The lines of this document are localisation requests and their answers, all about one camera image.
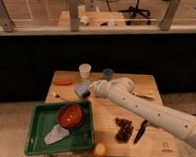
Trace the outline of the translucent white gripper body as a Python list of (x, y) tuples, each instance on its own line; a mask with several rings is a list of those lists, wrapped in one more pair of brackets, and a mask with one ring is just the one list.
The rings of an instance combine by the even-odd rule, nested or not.
[(98, 80), (94, 81), (90, 84), (89, 90), (92, 92), (92, 94), (95, 97), (98, 98), (106, 98), (108, 95), (108, 89), (110, 87), (110, 84), (106, 80)]

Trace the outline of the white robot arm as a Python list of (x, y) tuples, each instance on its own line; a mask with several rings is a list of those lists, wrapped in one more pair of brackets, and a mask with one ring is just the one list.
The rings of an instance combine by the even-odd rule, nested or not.
[(196, 116), (133, 95), (134, 83), (130, 78), (97, 80), (90, 84), (89, 89), (96, 97), (132, 111), (196, 149)]

